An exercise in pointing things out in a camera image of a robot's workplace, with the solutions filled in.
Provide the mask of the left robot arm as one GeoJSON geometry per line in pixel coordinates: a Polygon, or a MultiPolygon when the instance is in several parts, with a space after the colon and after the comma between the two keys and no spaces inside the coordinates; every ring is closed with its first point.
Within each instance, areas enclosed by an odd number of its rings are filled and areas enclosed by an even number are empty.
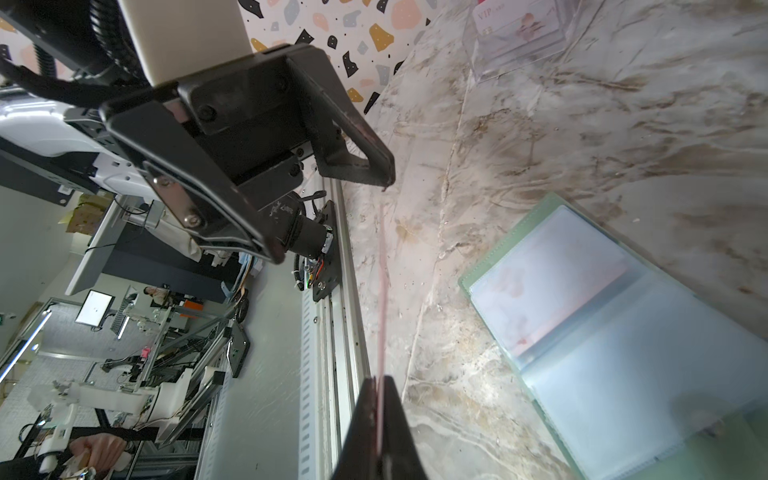
{"type": "Polygon", "coordinates": [[[258,1],[5,1],[1,29],[38,66],[1,59],[1,155],[88,193],[160,201],[191,258],[321,258],[329,221],[288,197],[327,178],[391,186],[391,151],[308,33],[260,47],[258,1]]]}

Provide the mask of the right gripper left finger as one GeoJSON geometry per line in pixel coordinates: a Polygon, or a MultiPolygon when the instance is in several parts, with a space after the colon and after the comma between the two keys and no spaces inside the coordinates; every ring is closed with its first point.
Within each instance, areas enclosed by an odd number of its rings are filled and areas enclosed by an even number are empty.
{"type": "Polygon", "coordinates": [[[374,378],[363,381],[333,480],[377,478],[377,401],[374,378]]]}

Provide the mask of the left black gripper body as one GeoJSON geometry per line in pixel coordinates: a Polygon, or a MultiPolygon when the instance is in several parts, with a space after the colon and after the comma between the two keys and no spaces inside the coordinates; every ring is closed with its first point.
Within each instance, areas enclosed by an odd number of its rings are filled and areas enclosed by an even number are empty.
{"type": "Polygon", "coordinates": [[[280,45],[101,106],[105,127],[204,248],[281,263],[268,216],[301,161],[327,178],[386,188],[395,159],[353,105],[325,52],[280,45]]]}

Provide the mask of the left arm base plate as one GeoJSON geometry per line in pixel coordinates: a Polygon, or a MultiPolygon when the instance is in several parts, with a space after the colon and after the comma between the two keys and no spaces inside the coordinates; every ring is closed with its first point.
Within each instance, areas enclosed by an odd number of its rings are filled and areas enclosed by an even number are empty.
{"type": "Polygon", "coordinates": [[[327,298],[342,280],[340,230],[336,204],[333,201],[329,200],[321,210],[320,223],[326,227],[328,237],[321,255],[310,263],[308,286],[311,288],[314,302],[327,298]]]}

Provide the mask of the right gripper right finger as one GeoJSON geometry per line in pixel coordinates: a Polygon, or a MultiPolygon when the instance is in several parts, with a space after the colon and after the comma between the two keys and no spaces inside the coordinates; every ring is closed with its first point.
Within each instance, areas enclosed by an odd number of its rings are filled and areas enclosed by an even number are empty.
{"type": "Polygon", "coordinates": [[[391,376],[383,377],[381,393],[381,478],[427,480],[391,376]]]}

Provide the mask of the red card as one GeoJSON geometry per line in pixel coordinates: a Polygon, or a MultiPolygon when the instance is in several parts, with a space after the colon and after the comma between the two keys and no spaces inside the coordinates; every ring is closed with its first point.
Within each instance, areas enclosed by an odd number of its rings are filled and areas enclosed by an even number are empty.
{"type": "Polygon", "coordinates": [[[376,454],[383,450],[384,384],[386,367],[386,322],[388,309],[389,274],[387,267],[387,246],[385,233],[384,206],[379,204],[378,211],[378,264],[379,264],[379,334],[378,334],[378,374],[376,403],[376,454]]]}

